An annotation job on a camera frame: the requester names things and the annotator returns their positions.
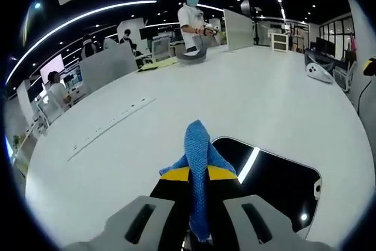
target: yellow stripe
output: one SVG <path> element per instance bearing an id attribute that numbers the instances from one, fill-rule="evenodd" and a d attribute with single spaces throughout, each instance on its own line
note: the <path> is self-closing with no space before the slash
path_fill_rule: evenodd
<path id="1" fill-rule="evenodd" d="M 364 64 L 363 72 L 364 72 L 365 69 L 369 66 L 370 63 L 372 63 L 371 60 L 366 61 L 366 63 Z"/>
<path id="2" fill-rule="evenodd" d="M 229 170 L 215 166 L 208 166 L 207 169 L 209 171 L 210 180 L 237 179 L 237 176 L 234 173 L 231 173 Z"/>
<path id="3" fill-rule="evenodd" d="M 189 176 L 189 167 L 183 167 L 180 169 L 170 170 L 160 177 L 160 179 L 167 180 L 179 180 L 181 182 L 187 182 Z"/>

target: glass wall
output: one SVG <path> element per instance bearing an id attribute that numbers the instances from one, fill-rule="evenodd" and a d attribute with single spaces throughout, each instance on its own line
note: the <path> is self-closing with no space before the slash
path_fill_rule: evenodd
<path id="1" fill-rule="evenodd" d="M 350 43 L 350 35 L 355 36 L 352 19 L 350 16 L 320 26 L 320 38 L 335 44 L 335 58 L 339 60 L 345 56 L 345 50 L 348 49 Z"/>

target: man holding object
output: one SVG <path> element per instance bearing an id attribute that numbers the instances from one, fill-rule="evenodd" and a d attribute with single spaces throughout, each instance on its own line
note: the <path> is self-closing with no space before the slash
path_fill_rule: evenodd
<path id="1" fill-rule="evenodd" d="M 205 28 L 204 13 L 196 8 L 199 0 L 185 0 L 183 6 L 177 12 L 182 35 L 187 52 L 196 51 L 195 36 L 212 36 L 214 31 Z"/>

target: white robotic device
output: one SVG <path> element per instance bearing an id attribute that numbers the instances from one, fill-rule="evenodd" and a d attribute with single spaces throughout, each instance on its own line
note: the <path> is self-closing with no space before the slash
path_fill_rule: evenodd
<path id="1" fill-rule="evenodd" d="M 305 67 L 305 71 L 310 78 L 326 83 L 333 83 L 333 77 L 319 64 L 309 63 Z"/>

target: black cable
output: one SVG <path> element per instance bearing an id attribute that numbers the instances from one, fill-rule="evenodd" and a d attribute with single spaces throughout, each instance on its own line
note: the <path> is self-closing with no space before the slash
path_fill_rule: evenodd
<path id="1" fill-rule="evenodd" d="M 367 89 L 367 87 L 371 84 L 372 80 L 370 80 L 369 83 L 367 83 L 367 85 L 365 86 L 365 88 L 362 90 L 362 92 L 360 93 L 359 95 L 359 99 L 358 99 L 358 110 L 357 110 L 357 113 L 358 113 L 358 116 L 360 116 L 360 98 L 362 97 L 362 94 L 363 92 Z"/>

